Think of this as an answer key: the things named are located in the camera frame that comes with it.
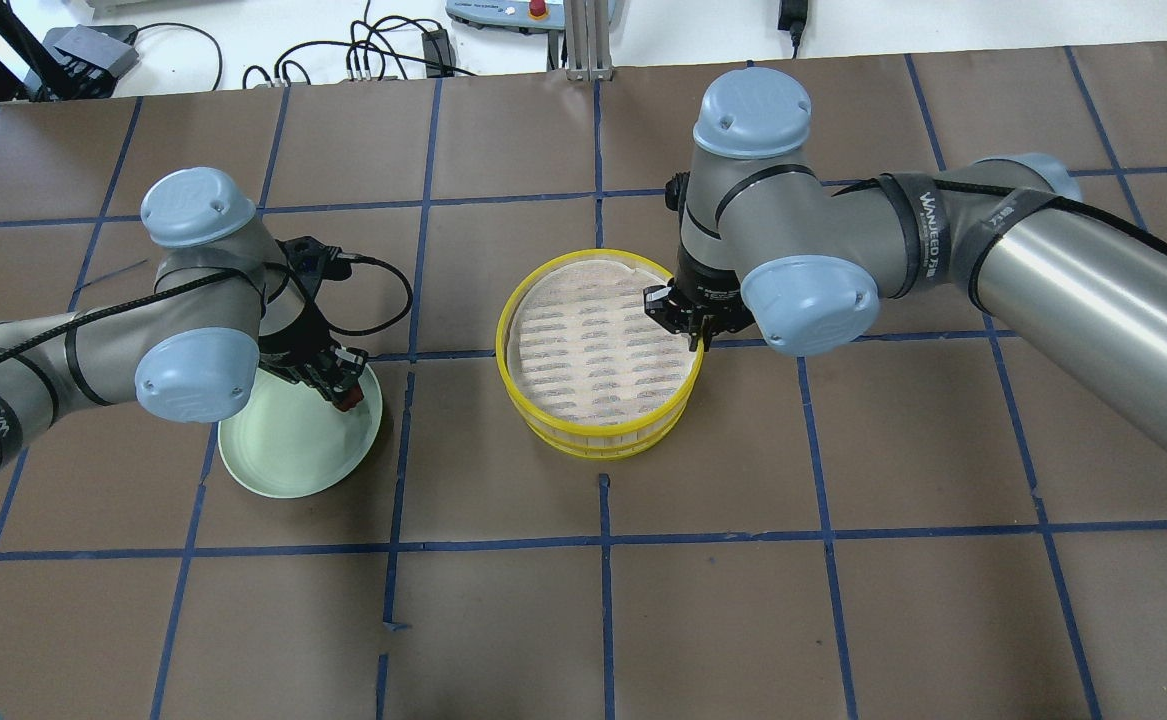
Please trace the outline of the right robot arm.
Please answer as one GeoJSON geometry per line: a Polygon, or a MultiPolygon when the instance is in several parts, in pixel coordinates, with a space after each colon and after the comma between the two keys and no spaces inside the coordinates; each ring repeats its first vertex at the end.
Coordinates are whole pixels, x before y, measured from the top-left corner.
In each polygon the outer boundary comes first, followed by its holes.
{"type": "Polygon", "coordinates": [[[812,110],[773,68],[706,88],[691,169],[666,187],[678,265],[643,292],[647,316],[694,351],[756,327],[810,357],[950,284],[1167,450],[1167,242],[1083,202],[1040,152],[826,193],[804,156],[812,110]]]}

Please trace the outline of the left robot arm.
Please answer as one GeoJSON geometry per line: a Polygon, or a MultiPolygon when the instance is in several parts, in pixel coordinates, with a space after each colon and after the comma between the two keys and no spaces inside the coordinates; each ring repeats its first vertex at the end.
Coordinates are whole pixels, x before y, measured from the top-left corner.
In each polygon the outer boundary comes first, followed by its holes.
{"type": "Polygon", "coordinates": [[[366,355],[341,345],[303,270],[307,240],[280,242],[228,173],[194,167],[151,187],[140,219],[165,252],[148,296],[0,322],[0,471],[65,415],[137,401],[212,422],[249,405],[258,372],[347,413],[366,355]]]}

